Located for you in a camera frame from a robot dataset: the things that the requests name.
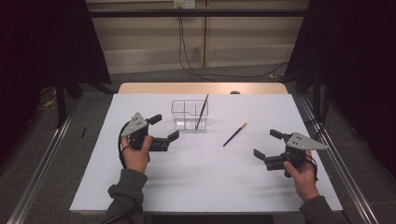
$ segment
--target black pen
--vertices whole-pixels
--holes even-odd
[[[202,115],[204,114],[204,110],[205,110],[205,106],[206,106],[206,103],[207,103],[207,97],[208,96],[209,96],[209,93],[206,95],[206,98],[204,100],[204,105],[202,106],[201,114],[199,115],[198,122],[197,122],[197,125],[195,126],[195,129],[198,129],[199,121],[201,121]]]
[[[225,145],[227,145],[239,132],[241,132],[241,130],[245,127],[245,125],[247,125],[247,123],[243,123],[241,127],[238,128],[238,130],[236,130],[236,132],[233,134],[233,136],[230,137],[230,139],[227,140],[226,143],[224,143],[224,147]]]

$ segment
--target transparent acrylic box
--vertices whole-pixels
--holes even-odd
[[[195,129],[199,120],[204,100],[174,100],[172,101],[172,118],[176,130]],[[198,124],[198,130],[206,130],[209,114],[209,102],[206,102],[204,112]]]

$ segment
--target black curtain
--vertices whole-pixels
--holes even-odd
[[[110,78],[84,0],[1,1],[0,30],[2,162],[34,114],[40,91],[54,86],[60,72],[98,83]]]
[[[396,176],[396,2],[312,0],[308,10],[285,76],[304,66],[319,68],[351,126]],[[294,77],[298,92],[308,90],[314,74],[311,69]]]

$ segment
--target metal rail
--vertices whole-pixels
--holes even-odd
[[[314,119],[315,115],[314,112],[312,111],[313,106],[311,105],[309,100],[306,97],[302,97],[301,100],[303,102],[304,109],[308,114],[309,118]],[[329,147],[329,150],[327,150],[327,152],[330,155],[332,163],[334,164],[335,169],[340,175],[353,203],[355,204],[356,208],[361,214],[361,218],[363,219],[364,223],[366,224],[379,223],[375,217],[372,208],[370,207],[370,204],[367,202],[367,199],[361,192],[361,189],[358,187],[351,173],[348,171],[346,164],[344,163],[343,159],[338,153],[338,150],[335,147],[334,143],[332,142],[332,139],[330,138],[326,129],[324,127],[320,128],[320,125],[317,122],[314,123],[314,127],[317,132],[319,132],[320,130],[319,136],[322,142]]]
[[[88,16],[91,18],[133,17],[306,17],[305,9],[89,9],[89,11],[43,11],[49,16]],[[324,12],[310,12],[309,15]]]
[[[53,135],[52,140],[49,143],[43,159],[35,170],[35,174],[30,180],[29,185],[23,193],[22,197],[18,201],[17,206],[15,207],[10,218],[8,219],[7,224],[22,224],[26,219],[27,214],[29,213],[32,204],[35,201],[35,197],[37,196],[37,193],[40,190],[40,187],[50,168],[51,162],[56,155],[56,151],[58,150],[59,145],[64,139],[64,135],[67,131],[67,128],[69,127],[71,118],[76,112],[78,102],[79,99],[73,102],[66,121],[59,129],[55,131],[55,134]]]

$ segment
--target gray sleeve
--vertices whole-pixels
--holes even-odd
[[[323,196],[305,202],[300,211],[303,213],[305,220],[309,224],[338,224],[345,223],[344,220],[337,217]]]
[[[104,222],[143,203],[142,188],[147,180],[146,175],[135,170],[121,170],[119,183],[108,189],[108,194],[114,201],[106,211]],[[140,206],[138,210],[111,223],[144,223],[143,209]]]

